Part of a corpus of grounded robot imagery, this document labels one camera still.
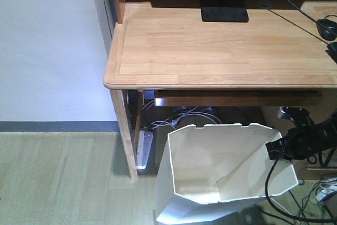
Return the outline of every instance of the power strip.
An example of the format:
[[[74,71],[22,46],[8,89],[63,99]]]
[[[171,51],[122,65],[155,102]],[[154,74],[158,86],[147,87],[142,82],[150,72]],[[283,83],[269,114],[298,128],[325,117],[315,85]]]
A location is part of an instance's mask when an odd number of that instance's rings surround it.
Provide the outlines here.
[[[144,130],[139,131],[136,162],[137,169],[144,170],[146,168],[148,156],[150,155],[152,139],[152,132]]]
[[[324,189],[319,194],[317,194],[316,199],[318,202],[323,201],[337,193],[337,186],[332,185],[328,188],[329,189]]]

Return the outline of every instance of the black cable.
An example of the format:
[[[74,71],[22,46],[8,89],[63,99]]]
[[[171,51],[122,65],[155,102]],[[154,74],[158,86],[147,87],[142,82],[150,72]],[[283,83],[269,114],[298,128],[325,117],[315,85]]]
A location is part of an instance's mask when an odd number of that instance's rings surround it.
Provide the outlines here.
[[[288,214],[286,212],[284,212],[283,210],[279,209],[277,206],[274,205],[274,203],[271,201],[270,197],[269,197],[269,193],[268,193],[268,184],[269,184],[269,179],[276,167],[276,164],[277,162],[279,161],[280,159],[280,155],[275,159],[275,162],[273,163],[273,166],[271,167],[269,173],[268,173],[268,176],[265,180],[265,196],[266,196],[266,199],[268,201],[268,203],[272,206],[273,209],[275,209],[277,212],[279,212],[280,214],[288,217],[288,218],[291,218],[291,219],[294,219],[294,220],[297,220],[297,221],[306,221],[306,222],[313,222],[313,223],[330,223],[330,222],[337,222],[337,218],[334,218],[334,219],[312,219],[312,218],[302,218],[302,217],[298,217],[298,216],[293,216],[291,214]]]
[[[336,18],[337,18],[337,15],[329,14],[329,15],[327,15],[326,17],[324,17],[324,19],[329,18],[329,17],[336,17]]]
[[[257,207],[263,214],[265,214],[265,215],[267,215],[267,216],[270,216],[270,217],[279,219],[279,220],[284,221],[284,222],[286,222],[286,223],[288,223],[288,224],[290,224],[290,225],[293,225],[290,221],[287,221],[286,219],[284,219],[284,218],[282,218],[282,217],[279,217],[279,216],[276,216],[276,215],[274,215],[274,214],[271,214],[271,213],[268,213],[268,212],[264,211],[264,210],[263,210],[262,208],[260,208],[258,205],[254,205],[254,206],[256,206],[256,207]]]
[[[291,2],[290,0],[286,0],[289,4],[291,4],[293,7],[295,7],[300,13],[302,13],[305,17],[307,17],[308,19],[310,19],[312,22],[316,23],[318,26],[321,26],[322,28],[324,28],[325,30],[329,31],[330,33],[332,33],[333,35],[337,36],[337,34],[335,34],[333,31],[331,31],[331,29],[329,29],[328,27],[323,26],[322,24],[320,24],[317,20],[315,20],[314,18],[312,18],[311,16],[309,16],[307,13],[305,13],[304,11],[302,11],[300,8],[298,8],[293,2]]]
[[[308,30],[305,30],[305,29],[302,28],[301,26],[298,26],[298,24],[292,22],[291,20],[289,20],[289,19],[283,17],[282,15],[280,15],[280,14],[274,12],[273,10],[268,9],[268,11],[271,12],[271,13],[273,13],[273,14],[275,14],[275,15],[277,15],[278,17],[284,19],[285,21],[288,21],[290,24],[296,26],[297,28],[299,28],[299,29],[305,31],[306,33],[310,34],[311,36],[315,37],[316,39],[318,39],[318,40],[320,40],[321,42],[323,42],[323,43],[325,43],[326,45],[328,45],[328,43],[327,43],[325,40],[319,38],[318,36],[314,35],[313,33],[309,32]]]
[[[326,210],[326,212],[330,215],[331,218],[333,218],[333,214],[332,212],[330,211],[330,209],[326,206],[326,205],[323,205],[324,209]]]
[[[248,114],[246,114],[245,112],[241,111],[240,109],[238,109],[236,106],[232,106],[233,109],[237,110],[238,112],[240,112],[241,114],[243,114],[250,122],[254,122],[252,120],[252,118],[249,117]]]
[[[320,166],[322,168],[326,168],[328,165],[329,165],[329,162],[332,158],[332,155],[333,153],[335,152],[337,148],[332,148],[330,151],[329,151],[329,154],[328,156],[326,157],[325,161],[323,162],[323,158],[322,158],[322,152],[319,152],[318,153],[318,159],[319,159],[319,162],[320,162]]]
[[[299,204],[299,202],[297,201],[297,199],[295,198],[295,196],[293,195],[293,193],[289,190],[288,191],[291,195],[291,197],[293,198],[293,200],[295,201],[296,205],[298,206],[299,210],[300,210],[300,214],[303,215],[304,218],[306,218],[305,214],[304,214],[304,210],[301,209],[301,206]]]

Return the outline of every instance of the trash can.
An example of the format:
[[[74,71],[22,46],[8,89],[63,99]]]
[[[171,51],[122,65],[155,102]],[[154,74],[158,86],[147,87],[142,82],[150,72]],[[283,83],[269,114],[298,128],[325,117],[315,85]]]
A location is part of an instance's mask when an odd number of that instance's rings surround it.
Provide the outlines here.
[[[155,189],[155,215],[164,224],[211,221],[265,199],[265,179],[274,161],[265,143],[278,130],[252,123],[188,125],[167,135]],[[269,195],[298,184],[290,161],[280,160]]]

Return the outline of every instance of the computer monitor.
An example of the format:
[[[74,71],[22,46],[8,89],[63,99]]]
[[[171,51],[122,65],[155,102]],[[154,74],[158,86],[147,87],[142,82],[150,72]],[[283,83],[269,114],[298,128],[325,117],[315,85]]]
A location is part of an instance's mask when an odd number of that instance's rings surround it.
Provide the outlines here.
[[[204,22],[248,22],[244,0],[200,0]]]

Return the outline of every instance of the wooden floor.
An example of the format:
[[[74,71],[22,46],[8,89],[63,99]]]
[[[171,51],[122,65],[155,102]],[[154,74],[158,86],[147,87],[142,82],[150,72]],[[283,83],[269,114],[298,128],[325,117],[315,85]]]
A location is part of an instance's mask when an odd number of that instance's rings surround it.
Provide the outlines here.
[[[118,133],[0,133],[0,224],[157,225],[155,177],[130,179]],[[298,200],[311,186],[294,189]],[[288,193],[277,200],[297,213]],[[256,222],[234,214],[198,225],[285,224],[251,213]],[[311,199],[307,215],[323,208]]]

